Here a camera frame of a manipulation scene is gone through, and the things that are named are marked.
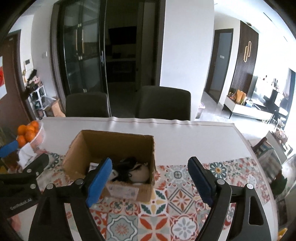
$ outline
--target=red picture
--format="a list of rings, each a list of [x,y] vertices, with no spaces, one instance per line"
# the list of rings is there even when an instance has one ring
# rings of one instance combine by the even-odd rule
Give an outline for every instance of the red picture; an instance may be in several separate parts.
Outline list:
[[[4,85],[3,67],[0,67],[0,87]]]

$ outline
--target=gold door handle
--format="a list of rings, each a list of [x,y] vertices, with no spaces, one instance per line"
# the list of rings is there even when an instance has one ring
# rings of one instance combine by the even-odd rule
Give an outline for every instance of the gold door handle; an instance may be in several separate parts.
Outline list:
[[[248,49],[249,49],[249,51],[248,51],[248,57],[250,57],[250,55],[251,55],[251,48],[252,48],[252,42],[249,41],[249,43],[248,43]]]
[[[78,51],[78,47],[77,47],[77,29],[76,29],[76,51]]]
[[[248,59],[247,49],[248,49],[248,46],[246,46],[246,47],[244,48],[244,62],[245,62],[245,63],[247,62],[247,59]]]
[[[82,53],[84,53],[84,40],[83,40],[83,37],[84,37],[84,31],[82,30]]]

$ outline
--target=cardboard box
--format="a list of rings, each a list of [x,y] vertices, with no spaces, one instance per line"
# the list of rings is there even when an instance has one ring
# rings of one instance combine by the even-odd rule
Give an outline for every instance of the cardboard box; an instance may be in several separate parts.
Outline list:
[[[140,163],[148,163],[149,184],[108,182],[102,196],[149,202],[156,172],[153,136],[82,130],[72,141],[63,166],[66,174],[72,180],[76,180],[85,177],[91,162],[99,163],[102,158],[110,157],[116,163],[131,156],[134,156]]]
[[[53,102],[50,107],[47,107],[45,109],[45,113],[47,117],[66,117],[65,114],[61,111],[59,99]]]

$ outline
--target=white basket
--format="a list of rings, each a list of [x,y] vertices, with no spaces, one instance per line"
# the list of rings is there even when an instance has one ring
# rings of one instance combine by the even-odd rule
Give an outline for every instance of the white basket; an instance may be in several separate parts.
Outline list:
[[[30,145],[34,151],[37,151],[39,149],[39,146],[43,143],[43,141],[45,139],[45,131],[44,131],[44,127],[43,127],[43,122],[38,121],[38,123],[39,123],[40,129],[39,129],[37,135],[35,136],[35,138],[30,142]]]

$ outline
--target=blue gripper jaw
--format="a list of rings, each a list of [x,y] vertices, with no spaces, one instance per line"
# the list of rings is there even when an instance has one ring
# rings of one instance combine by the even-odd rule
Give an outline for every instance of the blue gripper jaw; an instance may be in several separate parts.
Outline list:
[[[112,161],[106,158],[96,169],[91,170],[85,177],[85,187],[87,189],[87,207],[91,207],[96,203],[105,187],[108,178],[112,172]]]
[[[200,194],[202,201],[212,207],[216,193],[216,178],[210,170],[204,169],[194,156],[188,160],[188,172]]]

